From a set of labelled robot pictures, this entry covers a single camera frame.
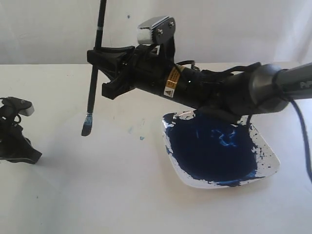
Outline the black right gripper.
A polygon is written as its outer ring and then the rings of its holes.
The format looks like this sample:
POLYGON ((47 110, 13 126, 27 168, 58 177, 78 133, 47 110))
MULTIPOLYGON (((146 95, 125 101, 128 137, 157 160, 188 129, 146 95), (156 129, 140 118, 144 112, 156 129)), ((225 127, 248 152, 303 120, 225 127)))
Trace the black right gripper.
POLYGON ((219 82, 215 78, 210 79, 205 71, 176 64, 153 53, 150 46, 88 50, 87 61, 96 66, 118 66, 124 63, 120 75, 102 84, 101 94, 108 99, 140 89, 188 107, 201 107, 219 89, 219 82))

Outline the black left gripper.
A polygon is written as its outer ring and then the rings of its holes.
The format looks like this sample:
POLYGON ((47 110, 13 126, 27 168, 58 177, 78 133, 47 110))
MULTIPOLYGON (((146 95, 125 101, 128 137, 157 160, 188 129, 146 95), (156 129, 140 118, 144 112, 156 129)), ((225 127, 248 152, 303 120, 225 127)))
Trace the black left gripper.
POLYGON ((34 149, 30 140, 23 136, 21 115, 8 103, 7 98, 0 98, 0 157, 14 158, 15 163, 36 164, 42 153, 34 149))

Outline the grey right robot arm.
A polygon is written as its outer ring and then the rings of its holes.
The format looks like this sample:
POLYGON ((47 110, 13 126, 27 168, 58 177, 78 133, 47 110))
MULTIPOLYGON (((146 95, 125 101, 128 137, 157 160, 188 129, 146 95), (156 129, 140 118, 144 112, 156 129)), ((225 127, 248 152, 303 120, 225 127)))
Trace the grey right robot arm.
POLYGON ((257 62, 214 72, 175 64, 146 45, 89 50, 87 60, 108 77, 106 98, 140 89, 230 122, 280 112, 290 98, 312 96, 311 64, 281 69, 257 62))

